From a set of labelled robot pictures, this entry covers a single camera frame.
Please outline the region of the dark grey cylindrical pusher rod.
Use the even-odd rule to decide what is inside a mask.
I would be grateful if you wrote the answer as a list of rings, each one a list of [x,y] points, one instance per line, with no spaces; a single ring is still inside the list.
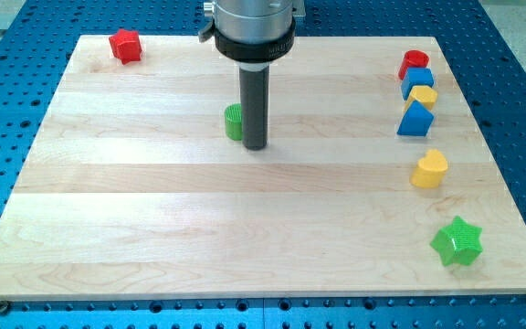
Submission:
[[[268,141],[268,63],[239,65],[242,143],[261,150]]]

